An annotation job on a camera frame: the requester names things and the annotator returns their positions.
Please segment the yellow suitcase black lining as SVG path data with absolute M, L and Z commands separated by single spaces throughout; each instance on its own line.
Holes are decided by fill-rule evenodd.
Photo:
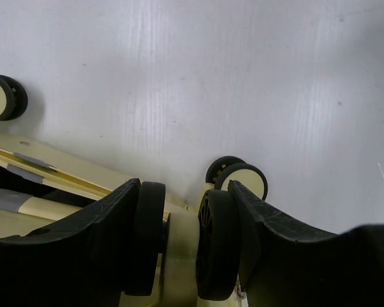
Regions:
M 57 222 L 102 199 L 127 181 L 123 174 L 28 139 L 0 134 L 0 226 L 28 228 Z M 265 200 L 264 174 L 234 156 L 214 161 L 196 214 L 163 184 L 140 183 L 125 255 L 125 287 L 118 306 L 155 306 L 157 277 L 176 306 L 225 306 L 239 277 L 241 221 L 229 183 L 242 183 Z

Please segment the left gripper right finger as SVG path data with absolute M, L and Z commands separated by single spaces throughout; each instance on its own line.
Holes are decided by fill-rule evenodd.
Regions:
M 233 181 L 241 221 L 239 279 L 250 306 L 384 306 L 384 224 L 334 234 Z

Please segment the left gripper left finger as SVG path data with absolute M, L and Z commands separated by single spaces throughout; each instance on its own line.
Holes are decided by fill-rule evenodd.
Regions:
M 130 179 L 66 218 L 0 239 L 0 306 L 118 306 L 139 192 Z

